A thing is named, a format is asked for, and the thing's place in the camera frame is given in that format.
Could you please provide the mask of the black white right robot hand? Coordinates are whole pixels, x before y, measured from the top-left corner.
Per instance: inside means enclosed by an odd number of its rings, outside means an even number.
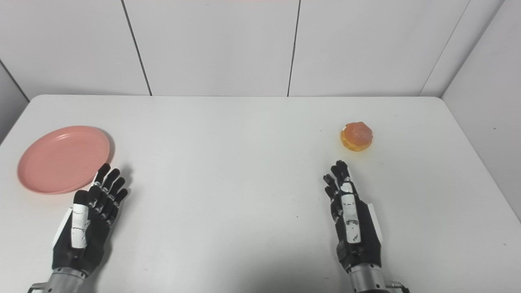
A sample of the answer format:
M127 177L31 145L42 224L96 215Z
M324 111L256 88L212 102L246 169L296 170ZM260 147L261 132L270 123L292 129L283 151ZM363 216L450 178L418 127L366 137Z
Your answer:
M381 267L381 243L370 206L355 187L346 162L338 160L323 176L338 245L337 258L346 271L358 265Z

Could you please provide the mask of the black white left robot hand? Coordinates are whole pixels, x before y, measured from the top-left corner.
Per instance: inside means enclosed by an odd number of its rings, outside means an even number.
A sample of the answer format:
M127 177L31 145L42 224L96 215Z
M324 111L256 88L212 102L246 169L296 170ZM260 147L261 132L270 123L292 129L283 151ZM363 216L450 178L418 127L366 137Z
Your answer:
M76 191L53 245L53 270L69 268L88 277L102 263L121 202L129 194L118 168L103 164L89 189Z

